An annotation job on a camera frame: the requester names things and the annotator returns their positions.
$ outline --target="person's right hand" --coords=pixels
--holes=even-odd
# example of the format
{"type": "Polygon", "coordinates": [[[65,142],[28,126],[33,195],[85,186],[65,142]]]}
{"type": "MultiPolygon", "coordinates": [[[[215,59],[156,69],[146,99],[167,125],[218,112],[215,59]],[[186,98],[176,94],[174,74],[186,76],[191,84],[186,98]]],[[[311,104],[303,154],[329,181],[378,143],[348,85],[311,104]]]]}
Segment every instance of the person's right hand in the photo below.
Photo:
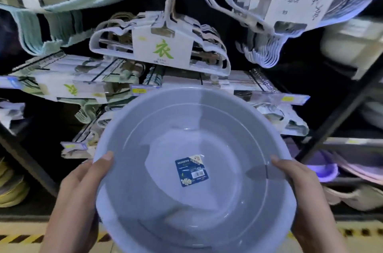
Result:
{"type": "Polygon", "coordinates": [[[271,161],[293,181],[297,212],[291,231],[303,251],[347,253],[316,173],[296,160],[272,157],[271,161]]]}

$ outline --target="store shelf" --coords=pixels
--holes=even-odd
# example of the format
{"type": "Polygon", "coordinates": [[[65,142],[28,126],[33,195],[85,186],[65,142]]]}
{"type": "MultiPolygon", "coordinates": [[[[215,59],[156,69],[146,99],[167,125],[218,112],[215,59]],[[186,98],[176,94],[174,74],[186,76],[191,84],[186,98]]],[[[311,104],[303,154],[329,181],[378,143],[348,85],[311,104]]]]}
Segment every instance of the store shelf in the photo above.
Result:
{"type": "Polygon", "coordinates": [[[44,188],[32,188],[20,204],[0,208],[0,221],[47,222],[55,202],[55,197],[44,188]]]}

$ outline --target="tile floor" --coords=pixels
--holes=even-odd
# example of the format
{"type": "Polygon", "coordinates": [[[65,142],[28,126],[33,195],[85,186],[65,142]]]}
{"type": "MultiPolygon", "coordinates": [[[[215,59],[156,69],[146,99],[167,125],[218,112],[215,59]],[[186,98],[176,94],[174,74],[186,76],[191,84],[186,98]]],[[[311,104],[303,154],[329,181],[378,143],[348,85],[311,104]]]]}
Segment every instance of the tile floor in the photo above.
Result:
{"type": "MultiPolygon", "coordinates": [[[[353,237],[347,237],[347,245],[350,253],[381,253],[383,248],[383,235],[376,232],[378,229],[383,230],[381,222],[338,222],[338,228],[344,232],[345,229],[353,230],[353,237]],[[363,236],[361,230],[368,229],[372,232],[371,236],[363,236]]],[[[0,223],[0,238],[10,236],[8,239],[0,240],[1,253],[38,253],[40,244],[30,244],[28,240],[19,244],[9,244],[9,239],[16,235],[32,235],[39,236],[45,233],[46,223],[22,223],[22,222],[6,222],[0,223]]],[[[100,232],[105,229],[100,225],[100,232]]],[[[298,243],[291,237],[286,237],[285,242],[280,246],[276,253],[301,253],[298,243]]],[[[90,253],[123,253],[113,241],[98,242],[90,253]]]]}

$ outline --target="striped floor tape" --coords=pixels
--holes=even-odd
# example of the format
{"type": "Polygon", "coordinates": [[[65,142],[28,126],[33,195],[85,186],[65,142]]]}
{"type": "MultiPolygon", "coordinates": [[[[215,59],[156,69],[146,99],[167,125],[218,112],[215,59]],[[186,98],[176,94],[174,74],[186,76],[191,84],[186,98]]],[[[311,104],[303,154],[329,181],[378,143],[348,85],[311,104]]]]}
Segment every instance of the striped floor tape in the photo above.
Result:
{"type": "MultiPolygon", "coordinates": [[[[0,235],[0,244],[40,244],[44,235],[0,235]]],[[[108,233],[98,234],[97,242],[104,243],[112,241],[108,233]]]]}

